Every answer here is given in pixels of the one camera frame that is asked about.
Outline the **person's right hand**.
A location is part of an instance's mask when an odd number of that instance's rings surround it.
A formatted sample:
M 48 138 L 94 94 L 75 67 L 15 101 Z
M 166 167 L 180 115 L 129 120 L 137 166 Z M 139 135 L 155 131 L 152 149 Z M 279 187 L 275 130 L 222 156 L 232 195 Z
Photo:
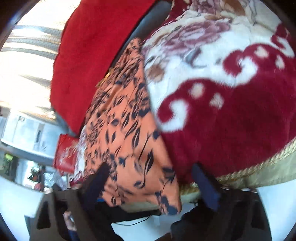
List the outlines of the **person's right hand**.
M 75 223 L 70 219 L 70 216 L 71 216 L 70 211 L 66 211 L 63 214 L 63 218 L 64 218 L 64 221 L 65 221 L 66 227 L 67 227 L 68 230 L 76 232 L 77 230 L 76 230 Z

